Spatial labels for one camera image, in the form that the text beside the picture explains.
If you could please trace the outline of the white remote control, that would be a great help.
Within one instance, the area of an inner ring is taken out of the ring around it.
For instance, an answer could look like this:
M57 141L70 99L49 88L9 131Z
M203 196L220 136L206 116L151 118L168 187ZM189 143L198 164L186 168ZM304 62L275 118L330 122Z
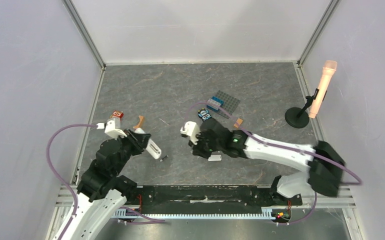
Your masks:
M151 139L148 139L148 143L145 149L155 160L159 159L162 155L162 150L158 145Z

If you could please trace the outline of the white battery cover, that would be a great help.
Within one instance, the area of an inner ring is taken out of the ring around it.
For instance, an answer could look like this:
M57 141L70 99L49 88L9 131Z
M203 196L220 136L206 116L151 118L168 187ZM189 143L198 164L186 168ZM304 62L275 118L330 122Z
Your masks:
M222 156L220 154L213 154L207 160L209 162L218 162L222 160Z

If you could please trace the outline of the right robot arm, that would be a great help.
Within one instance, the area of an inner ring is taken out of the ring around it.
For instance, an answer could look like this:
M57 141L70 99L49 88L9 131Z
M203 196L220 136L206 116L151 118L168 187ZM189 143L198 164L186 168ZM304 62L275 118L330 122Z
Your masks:
M310 191L338 196L345 161L328 142L320 140L311 145L272 140L249 131L229 130L214 118L201 124L188 121L180 134L189 139L194 156L210 159L221 152L231 158L266 160L296 169L297 173L273 181L269 198L275 204Z

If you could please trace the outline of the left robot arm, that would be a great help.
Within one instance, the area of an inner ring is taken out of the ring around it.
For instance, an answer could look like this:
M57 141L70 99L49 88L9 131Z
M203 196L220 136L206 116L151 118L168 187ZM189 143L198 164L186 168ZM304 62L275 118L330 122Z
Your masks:
M137 184L120 175L132 156L140 155L151 134L126 129L126 137L105 140L82 174L69 213L54 236L56 240L94 240L118 208L136 201Z

